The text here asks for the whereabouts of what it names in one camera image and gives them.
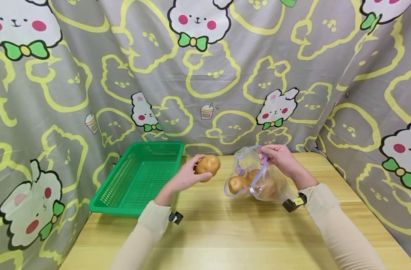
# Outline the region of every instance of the sleeve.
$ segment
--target sleeve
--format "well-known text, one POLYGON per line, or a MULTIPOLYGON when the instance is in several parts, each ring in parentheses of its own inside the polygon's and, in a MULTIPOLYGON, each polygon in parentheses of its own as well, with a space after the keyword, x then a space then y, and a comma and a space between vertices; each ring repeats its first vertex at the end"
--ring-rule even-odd
POLYGON ((327 185, 319 184, 300 192, 306 195, 305 208, 339 270, 385 270, 370 242, 343 213, 327 185))
POLYGON ((162 238, 169 223, 170 207, 151 201, 138 219, 138 224, 118 251, 111 270, 139 270, 154 245, 162 238))

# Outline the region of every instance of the green plastic basket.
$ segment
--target green plastic basket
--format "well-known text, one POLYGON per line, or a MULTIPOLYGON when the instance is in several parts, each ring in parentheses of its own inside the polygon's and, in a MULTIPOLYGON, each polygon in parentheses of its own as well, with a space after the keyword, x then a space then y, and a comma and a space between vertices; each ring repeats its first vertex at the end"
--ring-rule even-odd
POLYGON ((182 142, 136 142, 129 146, 92 198, 95 213, 140 216, 177 173, 182 142))

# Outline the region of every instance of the right hand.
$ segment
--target right hand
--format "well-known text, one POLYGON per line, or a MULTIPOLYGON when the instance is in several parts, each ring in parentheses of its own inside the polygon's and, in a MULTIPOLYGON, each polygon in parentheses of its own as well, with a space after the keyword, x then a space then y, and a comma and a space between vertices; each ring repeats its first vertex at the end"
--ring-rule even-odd
MULTIPOLYGON (((286 145, 268 144, 261 148, 261 151, 267 155, 267 164, 275 165, 279 170, 290 178, 306 169, 295 159, 294 155, 286 145)), ((263 154, 259 154, 261 165, 264 164, 263 154)))

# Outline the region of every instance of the patterned fabric backdrop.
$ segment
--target patterned fabric backdrop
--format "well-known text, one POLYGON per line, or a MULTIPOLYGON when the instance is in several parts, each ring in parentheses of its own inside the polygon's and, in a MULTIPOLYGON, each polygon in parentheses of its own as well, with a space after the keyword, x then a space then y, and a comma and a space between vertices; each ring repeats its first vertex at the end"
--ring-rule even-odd
POLYGON ((411 0, 0 0, 0 270, 152 140, 323 154, 411 256, 411 0))

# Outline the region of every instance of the table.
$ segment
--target table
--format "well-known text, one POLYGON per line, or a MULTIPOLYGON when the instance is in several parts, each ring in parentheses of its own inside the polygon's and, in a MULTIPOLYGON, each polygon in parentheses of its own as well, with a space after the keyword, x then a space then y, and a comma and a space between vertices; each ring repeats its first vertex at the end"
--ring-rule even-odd
MULTIPOLYGON (((409 256, 323 156, 294 155, 328 185, 387 270, 411 270, 409 256)), ((223 184, 231 174, 233 156, 220 160, 213 179, 180 193, 176 210, 184 219, 180 225, 169 224, 145 270, 337 269, 303 207, 287 213, 278 204, 227 197, 223 184)), ((93 213, 60 269, 109 269, 135 224, 135 219, 93 213)))

